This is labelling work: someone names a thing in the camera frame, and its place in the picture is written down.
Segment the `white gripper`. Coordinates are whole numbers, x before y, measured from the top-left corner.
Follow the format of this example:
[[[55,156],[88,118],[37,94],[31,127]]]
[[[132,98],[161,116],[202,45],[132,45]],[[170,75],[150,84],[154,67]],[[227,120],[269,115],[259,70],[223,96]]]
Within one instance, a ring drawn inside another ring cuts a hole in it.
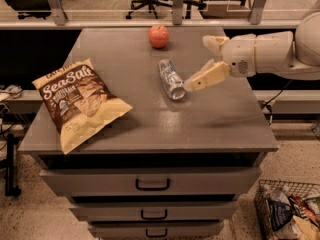
[[[256,74],[271,73],[281,76],[288,73],[293,61],[293,33],[276,32],[264,35],[241,35],[231,38],[206,35],[203,45],[222,60],[210,59],[200,71],[184,81],[187,92],[197,91],[216,85],[234,77],[252,77]]]

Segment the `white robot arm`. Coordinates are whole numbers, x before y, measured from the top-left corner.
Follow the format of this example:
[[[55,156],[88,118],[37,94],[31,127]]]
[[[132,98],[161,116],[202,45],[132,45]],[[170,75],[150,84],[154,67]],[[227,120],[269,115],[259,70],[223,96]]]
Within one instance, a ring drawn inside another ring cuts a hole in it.
[[[295,31],[226,36],[206,35],[203,45],[213,53],[200,71],[184,82],[188,92],[228,77],[274,74],[290,80],[320,78],[320,13],[306,16]]]

